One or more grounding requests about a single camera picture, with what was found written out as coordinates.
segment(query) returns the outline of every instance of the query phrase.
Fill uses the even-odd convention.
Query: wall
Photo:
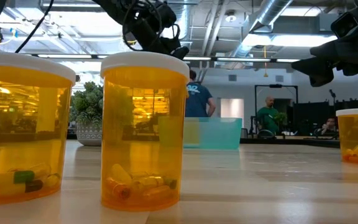
[[[244,125],[250,128],[250,117],[255,115],[254,105],[254,85],[276,84],[275,75],[284,75],[282,85],[291,85],[291,74],[285,69],[268,69],[268,77],[264,77],[265,70],[224,70],[224,69],[208,69],[204,78],[203,85],[206,86],[214,97],[222,99],[243,99],[244,100]],[[236,82],[229,82],[228,75],[237,75]],[[295,91],[286,88],[271,89],[267,87],[258,87],[257,109],[264,106],[267,96],[275,98],[295,99]]]
[[[299,86],[300,103],[321,102],[329,100],[333,104],[333,99],[329,90],[333,90],[336,99],[349,100],[349,98],[358,99],[358,75],[345,77],[342,72],[334,71],[334,80],[321,87],[312,87],[307,75],[300,72],[294,72],[292,83]]]

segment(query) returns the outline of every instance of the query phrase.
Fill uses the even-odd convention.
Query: camera
[[[345,76],[358,74],[358,2],[356,7],[343,13],[331,24],[337,37],[318,47],[310,48],[315,57],[292,63],[292,68],[310,78],[311,86],[322,86],[334,79],[333,69]]]

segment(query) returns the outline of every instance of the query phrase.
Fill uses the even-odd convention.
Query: man
[[[266,97],[266,106],[259,109],[257,113],[257,121],[259,129],[265,129],[271,131],[273,134],[278,133],[278,125],[274,121],[274,116],[278,114],[278,111],[273,107],[274,98],[271,96]]]
[[[187,84],[189,97],[186,99],[185,116],[191,118],[210,117],[215,112],[216,105],[209,90],[201,84],[195,82],[197,74],[190,70],[190,82]]]
[[[335,118],[328,118],[327,122],[323,124],[323,127],[318,130],[319,135],[335,133],[337,130],[335,128]]]

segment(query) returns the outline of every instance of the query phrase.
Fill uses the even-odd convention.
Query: table surface
[[[67,142],[62,190],[0,205],[0,223],[358,223],[358,165],[339,149],[243,144],[184,150],[181,200],[156,212],[100,205],[100,147]]]

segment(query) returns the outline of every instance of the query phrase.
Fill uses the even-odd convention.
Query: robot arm
[[[93,0],[107,14],[122,25],[124,41],[130,36],[144,51],[167,54],[183,59],[189,52],[179,41],[179,27],[175,24],[176,15],[165,2],[149,0]],[[0,0],[0,13],[6,0]],[[178,27],[172,39],[160,37],[164,28]]]

